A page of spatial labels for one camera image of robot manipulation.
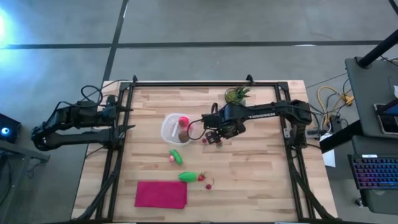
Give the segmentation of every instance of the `black robotic arm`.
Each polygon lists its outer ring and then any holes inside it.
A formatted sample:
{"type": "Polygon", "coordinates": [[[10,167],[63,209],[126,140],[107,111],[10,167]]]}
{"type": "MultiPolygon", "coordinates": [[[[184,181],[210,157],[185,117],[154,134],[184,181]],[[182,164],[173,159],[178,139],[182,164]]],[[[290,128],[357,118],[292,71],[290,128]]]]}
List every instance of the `black robotic arm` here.
{"type": "Polygon", "coordinates": [[[49,151],[60,146],[71,144],[100,143],[106,148],[118,146],[127,129],[116,126],[116,118],[121,111],[129,111],[119,106],[114,96],[106,100],[105,108],[97,111],[97,104],[93,101],[78,101],[74,105],[57,108],[51,117],[40,126],[35,127],[30,134],[35,147],[41,151],[49,151]],[[59,134],[58,130],[68,130],[72,127],[92,128],[109,126],[100,131],[87,131],[80,134],[59,134]]]}
{"type": "Polygon", "coordinates": [[[249,119],[281,116],[292,124],[292,145],[306,147],[305,127],[312,122],[309,104],[300,100],[280,101],[257,106],[243,106],[228,103],[212,114],[203,114],[205,129],[212,131],[205,134],[207,141],[218,143],[221,138],[229,139],[245,132],[243,123],[249,119]]]}

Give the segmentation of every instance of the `red cherry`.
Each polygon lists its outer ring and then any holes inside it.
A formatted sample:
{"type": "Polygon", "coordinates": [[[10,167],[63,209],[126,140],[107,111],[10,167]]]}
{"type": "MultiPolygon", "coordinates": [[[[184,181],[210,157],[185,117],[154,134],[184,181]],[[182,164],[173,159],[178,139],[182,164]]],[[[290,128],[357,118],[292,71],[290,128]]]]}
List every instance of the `red cherry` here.
{"type": "Polygon", "coordinates": [[[210,189],[211,189],[211,186],[213,186],[213,184],[214,184],[214,178],[212,178],[212,179],[213,179],[213,183],[212,183],[212,184],[206,185],[206,189],[207,189],[207,190],[210,190],[210,189]]]}

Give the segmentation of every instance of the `pink ball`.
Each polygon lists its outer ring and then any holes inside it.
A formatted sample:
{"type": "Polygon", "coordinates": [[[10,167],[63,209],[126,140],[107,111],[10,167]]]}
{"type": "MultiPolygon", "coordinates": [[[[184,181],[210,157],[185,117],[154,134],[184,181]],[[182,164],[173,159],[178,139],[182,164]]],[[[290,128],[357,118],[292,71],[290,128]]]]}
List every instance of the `pink ball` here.
{"type": "Polygon", "coordinates": [[[187,117],[182,116],[180,119],[178,119],[178,124],[181,127],[187,127],[189,125],[189,119],[187,117]]]}

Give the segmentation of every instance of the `concrete floor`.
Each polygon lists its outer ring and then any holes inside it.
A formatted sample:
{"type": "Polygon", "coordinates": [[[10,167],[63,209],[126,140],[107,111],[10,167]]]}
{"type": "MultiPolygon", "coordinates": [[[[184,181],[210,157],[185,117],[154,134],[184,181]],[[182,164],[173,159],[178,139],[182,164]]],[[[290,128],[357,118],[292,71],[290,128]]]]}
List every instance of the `concrete floor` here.
{"type": "MultiPolygon", "coordinates": [[[[2,0],[6,32],[0,30],[0,44],[111,43],[121,4],[2,0]]],[[[398,28],[397,20],[387,0],[130,0],[120,42],[382,40],[398,28]]],[[[251,74],[257,80],[304,80],[310,86],[345,73],[345,58],[373,47],[119,49],[110,80],[133,75],[140,80],[241,80],[251,74]]],[[[82,86],[101,85],[108,55],[109,49],[0,50],[0,94],[8,96],[0,113],[22,122],[20,145],[34,148],[30,129],[46,120],[58,101],[80,100],[82,86]]],[[[398,48],[385,54],[395,55],[398,48]]],[[[341,90],[346,79],[308,88],[311,104],[319,107],[318,87],[341,90]]],[[[358,118],[355,105],[341,114],[350,123],[358,118]]],[[[68,220],[85,149],[65,146],[50,152],[50,162],[39,166],[33,179],[24,179],[11,223],[68,220]]],[[[358,192],[351,180],[331,179],[331,187],[340,218],[395,222],[394,216],[355,206],[358,192]]]]}

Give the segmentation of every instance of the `clear plastic bowl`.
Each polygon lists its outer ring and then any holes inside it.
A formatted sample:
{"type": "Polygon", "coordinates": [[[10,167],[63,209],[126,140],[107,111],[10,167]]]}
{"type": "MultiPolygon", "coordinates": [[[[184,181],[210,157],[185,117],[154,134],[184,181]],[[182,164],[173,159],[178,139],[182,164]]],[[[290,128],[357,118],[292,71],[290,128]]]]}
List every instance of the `clear plastic bowl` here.
{"type": "MultiPolygon", "coordinates": [[[[191,119],[186,114],[181,114],[181,113],[169,114],[164,119],[162,123],[162,129],[160,130],[160,134],[165,142],[173,144],[175,146],[186,146],[192,141],[191,139],[189,139],[187,142],[182,143],[178,138],[178,134],[181,131],[184,131],[184,128],[178,124],[178,120],[182,116],[187,117],[189,119],[189,122],[191,122],[191,119]]],[[[194,134],[194,130],[195,130],[195,124],[192,124],[189,130],[190,136],[194,134]]]]}

